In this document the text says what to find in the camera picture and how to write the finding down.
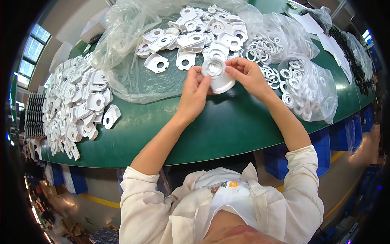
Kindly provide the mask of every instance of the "green table surface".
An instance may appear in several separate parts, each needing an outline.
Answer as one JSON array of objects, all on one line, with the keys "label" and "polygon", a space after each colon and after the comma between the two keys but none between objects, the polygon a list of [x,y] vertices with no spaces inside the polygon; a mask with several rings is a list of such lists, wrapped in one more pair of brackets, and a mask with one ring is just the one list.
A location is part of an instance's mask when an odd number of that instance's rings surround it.
[{"label": "green table surface", "polygon": [[[283,13],[286,0],[250,1],[263,14],[269,12]],[[288,11],[298,13],[302,9]],[[312,59],[319,66],[332,72],[339,97],[339,106],[333,121],[336,123],[367,106],[375,99],[375,94],[369,96],[360,94],[355,82],[349,82],[338,67],[334,58],[324,51],[319,41],[313,42],[321,50]],[[86,47],[80,42],[72,50],[70,58],[82,55]],[[144,59],[140,60],[140,69],[149,79],[175,78],[184,80],[187,72],[177,69],[174,65],[176,51],[165,50],[162,55],[170,61],[170,66],[162,74],[148,72],[143,68]],[[201,65],[203,58],[197,55],[196,65]],[[175,114],[180,97],[173,97],[150,104],[126,102],[114,96],[112,104],[119,107],[121,117],[112,129],[98,125],[98,137],[94,141],[83,138],[77,148],[81,153],[79,160],[69,159],[66,153],[51,155],[47,141],[41,141],[42,159],[48,162],[83,167],[124,168],[128,166],[138,152],[160,131],[160,129]],[[305,122],[301,120],[308,133],[320,130],[329,124],[324,121]],[[178,142],[169,154],[165,165],[186,164],[210,159],[237,155],[259,150],[282,143],[283,137],[269,114],[265,105],[249,95],[242,85],[235,86],[219,95],[208,96],[206,106],[200,116],[183,132]]]}]

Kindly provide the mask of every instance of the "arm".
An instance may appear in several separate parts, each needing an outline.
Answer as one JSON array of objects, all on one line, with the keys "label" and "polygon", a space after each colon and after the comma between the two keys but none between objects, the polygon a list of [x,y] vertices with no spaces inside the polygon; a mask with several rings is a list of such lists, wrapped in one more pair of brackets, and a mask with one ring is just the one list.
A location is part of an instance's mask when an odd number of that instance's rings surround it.
[{"label": "arm", "polygon": [[323,220],[324,206],[318,197],[316,170],[318,158],[311,145],[309,135],[295,115],[284,105],[281,99],[269,87],[259,66],[247,59],[234,58],[226,62],[226,73],[238,80],[244,88],[259,101],[263,102],[283,135],[290,152],[286,154],[289,173],[284,178],[283,196],[289,208],[288,219],[295,223],[294,227],[286,230],[314,234]]},{"label": "arm", "polygon": [[190,68],[173,118],[127,167],[121,187],[120,243],[149,243],[161,238],[167,226],[174,196],[156,190],[158,172],[183,130],[195,120],[206,104],[210,77],[197,75],[201,67]]},{"label": "arm", "polygon": [[267,106],[289,151],[312,144],[301,122],[269,87],[258,64],[237,57],[226,61],[226,65],[226,73],[238,80],[250,94]]},{"label": "arm", "polygon": [[201,113],[211,81],[210,77],[197,75],[201,69],[189,69],[176,114],[135,157],[132,168],[146,175],[158,174],[181,133]]}]

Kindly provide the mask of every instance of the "factory floor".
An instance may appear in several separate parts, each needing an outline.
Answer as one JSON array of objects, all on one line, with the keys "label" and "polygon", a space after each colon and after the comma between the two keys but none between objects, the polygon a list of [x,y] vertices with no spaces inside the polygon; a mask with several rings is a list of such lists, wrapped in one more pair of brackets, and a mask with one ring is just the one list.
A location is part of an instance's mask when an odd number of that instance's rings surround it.
[{"label": "factory floor", "polygon": [[[371,132],[363,133],[362,143],[354,155],[349,155],[348,152],[331,152],[331,168],[320,178],[318,190],[318,195],[324,203],[324,221],[321,229],[343,212],[349,197],[358,186],[364,169],[369,164],[378,162],[379,137],[379,125],[375,125]],[[262,151],[255,151],[254,157],[259,183],[282,190],[283,180],[277,180],[265,171]],[[85,168],[84,172],[87,193],[75,196],[65,191],[58,197],[49,194],[50,201],[63,215],[75,223],[80,223],[90,234],[109,223],[119,226],[121,193],[117,170]]]}]

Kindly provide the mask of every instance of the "white jacket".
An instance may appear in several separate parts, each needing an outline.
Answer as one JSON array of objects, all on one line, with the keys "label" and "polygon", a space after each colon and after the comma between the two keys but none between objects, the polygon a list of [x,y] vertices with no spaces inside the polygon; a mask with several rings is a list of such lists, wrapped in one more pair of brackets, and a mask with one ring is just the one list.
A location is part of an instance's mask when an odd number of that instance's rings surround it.
[{"label": "white jacket", "polygon": [[[317,153],[307,146],[286,154],[289,173],[283,192],[261,186],[250,163],[241,181],[250,186],[257,225],[261,232],[287,243],[307,243],[321,225],[324,206],[318,197]],[[159,175],[145,175],[128,166],[121,187],[121,244],[197,244],[209,216],[212,193],[194,191],[206,171],[189,174],[181,187],[166,198],[156,190]]]}]

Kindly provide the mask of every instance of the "printed graphic on shirt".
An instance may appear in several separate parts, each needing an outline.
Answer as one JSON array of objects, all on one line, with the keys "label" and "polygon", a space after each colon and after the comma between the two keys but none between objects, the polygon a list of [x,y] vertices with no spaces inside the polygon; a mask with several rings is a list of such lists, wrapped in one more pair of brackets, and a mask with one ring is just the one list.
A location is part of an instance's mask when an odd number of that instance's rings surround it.
[{"label": "printed graphic on shirt", "polygon": [[[215,194],[215,193],[218,191],[218,189],[219,189],[220,187],[227,188],[228,182],[229,182],[229,181],[221,182],[221,183],[215,184],[215,185],[213,185],[213,186],[209,186],[208,188],[210,189],[211,193]],[[239,184],[238,184],[237,181],[230,181],[230,182],[229,182],[229,188],[232,188],[232,193],[237,193],[237,192],[239,192],[239,189],[236,188],[236,187],[238,187],[238,186],[239,186]]]}]

